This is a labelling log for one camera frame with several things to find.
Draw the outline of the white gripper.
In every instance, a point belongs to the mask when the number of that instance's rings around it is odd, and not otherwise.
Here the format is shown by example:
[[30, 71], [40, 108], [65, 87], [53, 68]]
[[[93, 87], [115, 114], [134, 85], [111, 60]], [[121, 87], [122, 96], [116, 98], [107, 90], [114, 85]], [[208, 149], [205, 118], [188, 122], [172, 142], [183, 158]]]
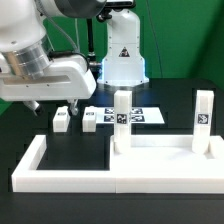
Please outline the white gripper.
[[68, 113], [76, 116], [79, 111], [77, 99], [89, 99], [95, 89], [91, 70], [80, 55], [55, 59], [39, 79], [25, 79], [7, 73], [0, 75], [0, 98], [25, 101], [24, 105], [35, 116], [44, 112], [37, 101], [48, 100], [70, 100]]

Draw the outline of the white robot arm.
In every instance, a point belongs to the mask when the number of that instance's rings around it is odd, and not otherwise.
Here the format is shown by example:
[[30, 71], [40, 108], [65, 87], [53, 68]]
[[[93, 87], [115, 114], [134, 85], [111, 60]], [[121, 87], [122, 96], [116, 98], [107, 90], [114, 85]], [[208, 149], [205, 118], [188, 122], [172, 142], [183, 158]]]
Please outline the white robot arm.
[[[21, 101], [34, 113], [41, 101], [66, 100], [69, 112], [88, 99], [98, 84], [134, 87], [147, 83], [140, 54], [140, 19], [131, 11], [135, 0], [0, 0], [0, 98]], [[45, 18], [95, 17], [107, 23], [108, 50], [102, 73], [77, 49], [55, 52]]]

